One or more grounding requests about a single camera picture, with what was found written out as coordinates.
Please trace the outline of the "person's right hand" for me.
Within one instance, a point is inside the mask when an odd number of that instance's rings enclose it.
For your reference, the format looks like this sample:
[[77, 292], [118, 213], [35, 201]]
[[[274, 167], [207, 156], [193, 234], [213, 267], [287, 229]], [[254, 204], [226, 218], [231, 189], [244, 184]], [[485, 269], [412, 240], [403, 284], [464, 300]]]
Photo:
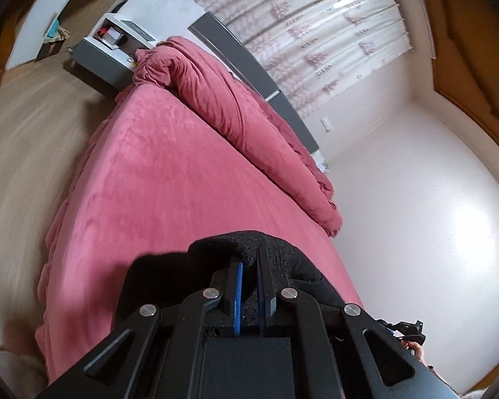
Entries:
[[405, 350], [411, 351], [414, 357], [425, 367], [429, 367], [424, 357], [423, 347], [416, 341], [402, 340], [402, 345]]

